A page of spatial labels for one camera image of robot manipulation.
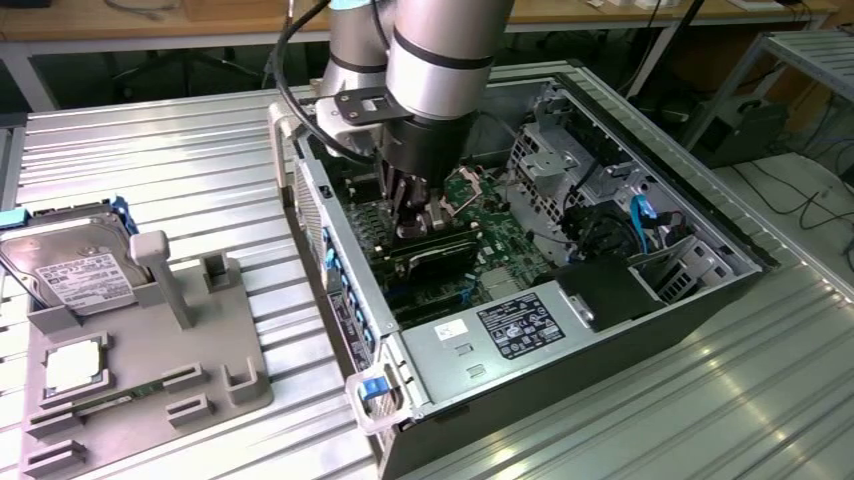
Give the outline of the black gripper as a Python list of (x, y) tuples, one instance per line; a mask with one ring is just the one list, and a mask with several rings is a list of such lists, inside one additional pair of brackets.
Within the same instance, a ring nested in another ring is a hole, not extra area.
[(452, 120), (411, 116), (386, 122), (380, 143), (384, 186), (394, 189), (402, 178), (415, 176), (428, 189), (442, 187), (463, 157), (474, 122), (474, 113)]

